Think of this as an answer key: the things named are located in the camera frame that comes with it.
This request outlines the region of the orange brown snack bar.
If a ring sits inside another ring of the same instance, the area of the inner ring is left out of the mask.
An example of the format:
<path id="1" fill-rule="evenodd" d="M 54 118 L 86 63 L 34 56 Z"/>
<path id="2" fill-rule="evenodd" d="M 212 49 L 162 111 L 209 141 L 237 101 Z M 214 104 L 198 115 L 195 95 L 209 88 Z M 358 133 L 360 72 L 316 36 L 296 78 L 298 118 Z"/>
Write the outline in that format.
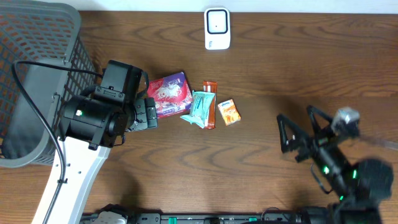
<path id="1" fill-rule="evenodd" d="M 212 81 L 203 82 L 203 90 L 215 94 L 209 108 L 208 118 L 205 122 L 205 129 L 215 129 L 215 110 L 216 110 L 215 107 L 216 107 L 217 87 L 218 87 L 217 82 L 212 82 Z"/>

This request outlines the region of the red purple snack packet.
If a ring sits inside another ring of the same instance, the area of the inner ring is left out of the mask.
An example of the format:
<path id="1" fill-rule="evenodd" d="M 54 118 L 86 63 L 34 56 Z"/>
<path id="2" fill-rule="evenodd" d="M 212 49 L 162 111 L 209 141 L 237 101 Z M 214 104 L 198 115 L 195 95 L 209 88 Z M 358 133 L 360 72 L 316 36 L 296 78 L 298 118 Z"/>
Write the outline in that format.
<path id="1" fill-rule="evenodd" d="M 155 101 L 158 118 L 189 111 L 193 97 L 183 72 L 149 82 L 148 97 Z"/>

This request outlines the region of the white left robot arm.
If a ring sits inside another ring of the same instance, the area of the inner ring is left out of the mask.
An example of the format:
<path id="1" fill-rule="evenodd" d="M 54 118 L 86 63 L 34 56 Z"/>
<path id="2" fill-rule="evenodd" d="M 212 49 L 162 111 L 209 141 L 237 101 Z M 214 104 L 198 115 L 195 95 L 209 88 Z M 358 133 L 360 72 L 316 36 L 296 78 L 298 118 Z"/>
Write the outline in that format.
<path id="1" fill-rule="evenodd" d="M 62 108 L 55 154 L 33 223 L 79 223 L 95 178 L 126 132 L 157 127 L 153 98 L 120 105 L 77 96 Z"/>

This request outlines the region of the light teal wipes packet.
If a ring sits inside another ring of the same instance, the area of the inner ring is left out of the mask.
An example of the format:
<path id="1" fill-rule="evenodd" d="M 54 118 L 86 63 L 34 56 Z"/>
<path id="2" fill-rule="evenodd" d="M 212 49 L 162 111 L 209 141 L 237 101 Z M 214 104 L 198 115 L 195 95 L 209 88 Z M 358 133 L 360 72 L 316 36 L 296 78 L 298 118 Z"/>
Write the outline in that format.
<path id="1" fill-rule="evenodd" d="M 195 123 L 200 128 L 206 126 L 206 119 L 209 117 L 210 105 L 215 97 L 212 92 L 193 91 L 193 102 L 190 108 L 190 113 L 182 115 L 181 118 L 188 121 L 190 124 Z"/>

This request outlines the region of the small orange tissue pack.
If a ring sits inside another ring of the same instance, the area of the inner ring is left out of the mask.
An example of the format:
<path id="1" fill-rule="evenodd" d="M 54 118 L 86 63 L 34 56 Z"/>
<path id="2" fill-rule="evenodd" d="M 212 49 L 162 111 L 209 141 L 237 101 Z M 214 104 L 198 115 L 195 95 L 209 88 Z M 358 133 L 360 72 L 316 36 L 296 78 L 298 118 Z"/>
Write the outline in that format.
<path id="1" fill-rule="evenodd" d="M 233 99 L 218 104 L 218 109 L 225 125 L 229 126 L 241 120 L 241 116 L 236 109 Z"/>

